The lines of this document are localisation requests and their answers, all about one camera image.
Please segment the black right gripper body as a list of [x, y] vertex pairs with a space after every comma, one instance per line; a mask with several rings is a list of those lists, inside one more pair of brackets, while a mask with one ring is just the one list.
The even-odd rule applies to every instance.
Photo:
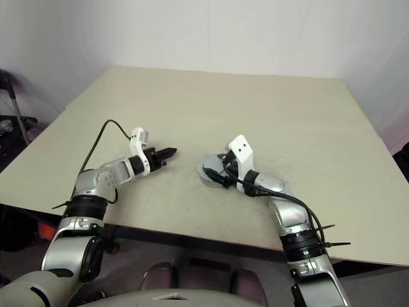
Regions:
[[238, 184], [237, 160], [233, 153], [227, 153], [227, 154], [231, 156], [231, 162], [223, 163], [223, 170], [225, 172], [225, 177], [229, 178], [229, 187], [234, 186], [235, 188], [237, 188], [237, 184]]

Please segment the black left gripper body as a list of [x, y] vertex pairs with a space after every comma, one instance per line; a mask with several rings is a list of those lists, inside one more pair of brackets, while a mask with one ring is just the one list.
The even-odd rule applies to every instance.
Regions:
[[148, 159], [150, 171], [156, 171], [167, 165], [167, 152], [168, 150], [166, 148], [159, 151], [156, 151], [155, 148], [148, 148], [145, 150], [145, 156]]

